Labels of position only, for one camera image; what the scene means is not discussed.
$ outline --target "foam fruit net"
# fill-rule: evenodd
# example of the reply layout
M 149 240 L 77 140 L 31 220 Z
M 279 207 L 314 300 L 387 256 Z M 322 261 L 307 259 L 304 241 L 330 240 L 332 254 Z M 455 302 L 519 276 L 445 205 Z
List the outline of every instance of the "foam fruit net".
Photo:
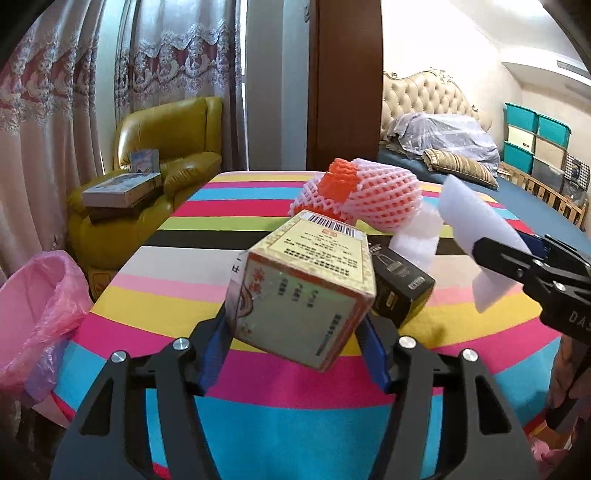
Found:
M 360 182 L 342 209 L 385 233 L 408 224 L 422 201 L 417 177 L 405 168 L 360 158 L 351 163 L 357 167 Z
M 350 213 L 345 213 L 341 203 L 326 199 L 318 193 L 318 184 L 323 176 L 324 174 L 317 175 L 306 182 L 290 206 L 290 216 L 297 215 L 302 210 L 309 210 L 354 226 L 355 217 Z

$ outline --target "tufted headboard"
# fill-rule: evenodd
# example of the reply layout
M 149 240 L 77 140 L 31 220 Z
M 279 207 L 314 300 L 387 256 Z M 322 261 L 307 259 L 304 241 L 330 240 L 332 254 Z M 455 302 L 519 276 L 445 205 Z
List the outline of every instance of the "tufted headboard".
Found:
M 428 69 L 400 79 L 384 72 L 382 98 L 382 140 L 392 120 L 404 113 L 460 113 L 474 117 L 484 131 L 492 125 L 488 113 L 471 106 L 445 70 Z

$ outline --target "table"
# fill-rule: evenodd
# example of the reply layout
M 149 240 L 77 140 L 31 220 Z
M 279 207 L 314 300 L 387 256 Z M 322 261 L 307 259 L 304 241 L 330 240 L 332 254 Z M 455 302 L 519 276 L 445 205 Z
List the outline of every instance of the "table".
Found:
M 125 264 L 67 348 L 54 398 L 72 416 L 115 350 L 159 351 L 213 317 L 224 299 L 238 251 L 285 221 L 311 172 L 223 173 L 199 190 Z M 423 183 L 436 205 L 441 185 Z M 517 229 L 529 231 L 493 198 L 481 196 Z M 370 238 L 380 235 L 358 223 Z M 530 431 L 540 424 L 558 333 L 519 288 L 484 314 L 473 304 L 478 267 L 441 232 L 427 307 L 402 329 L 429 348 L 479 352 Z M 167 474 L 156 395 L 148 391 L 152 459 Z M 361 480 L 378 451 L 392 398 L 371 382 L 355 337 L 324 374 L 234 340 L 218 383 L 197 405 L 224 480 Z M 441 395 L 434 391 L 424 473 L 439 447 Z

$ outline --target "white foam block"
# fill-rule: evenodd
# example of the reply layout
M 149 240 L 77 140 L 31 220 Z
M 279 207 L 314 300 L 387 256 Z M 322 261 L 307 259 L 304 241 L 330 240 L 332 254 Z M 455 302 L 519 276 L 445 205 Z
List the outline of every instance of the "white foam block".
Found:
M 411 222 L 392 237 L 389 248 L 429 272 L 442 228 L 443 219 L 437 209 L 423 202 Z

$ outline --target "lace curtain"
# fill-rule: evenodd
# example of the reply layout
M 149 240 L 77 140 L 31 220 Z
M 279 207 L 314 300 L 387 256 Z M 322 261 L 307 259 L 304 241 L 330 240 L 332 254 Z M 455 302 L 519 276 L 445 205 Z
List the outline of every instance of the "lace curtain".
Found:
M 95 117 L 105 0 L 56 0 L 0 72 L 0 283 L 63 248 L 69 193 L 102 172 Z
M 131 0 L 119 31 L 116 121 L 194 96 L 223 99 L 223 169 L 245 170 L 240 2 Z

